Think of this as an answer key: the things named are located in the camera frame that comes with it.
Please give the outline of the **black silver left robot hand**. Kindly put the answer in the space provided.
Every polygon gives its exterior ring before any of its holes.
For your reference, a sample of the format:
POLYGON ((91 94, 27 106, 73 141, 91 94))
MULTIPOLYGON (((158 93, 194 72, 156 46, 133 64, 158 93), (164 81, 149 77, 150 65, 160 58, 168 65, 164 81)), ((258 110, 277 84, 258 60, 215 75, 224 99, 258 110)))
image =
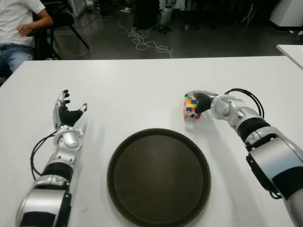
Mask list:
POLYGON ((67 107, 70 100, 66 100, 69 96, 70 94, 67 89, 62 91, 54 104, 53 126, 55 130, 58 130, 62 126, 73 127, 88 109, 88 104, 84 103, 78 110, 70 111, 67 107))

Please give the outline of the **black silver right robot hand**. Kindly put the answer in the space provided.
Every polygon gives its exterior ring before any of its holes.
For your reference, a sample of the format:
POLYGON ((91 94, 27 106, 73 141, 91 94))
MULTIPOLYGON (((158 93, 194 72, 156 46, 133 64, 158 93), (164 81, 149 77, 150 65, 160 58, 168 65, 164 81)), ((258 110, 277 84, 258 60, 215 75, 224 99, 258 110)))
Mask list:
POLYGON ((184 119, 199 119, 201 113, 209 110, 213 99, 218 94, 209 92, 194 90, 184 95, 184 119))

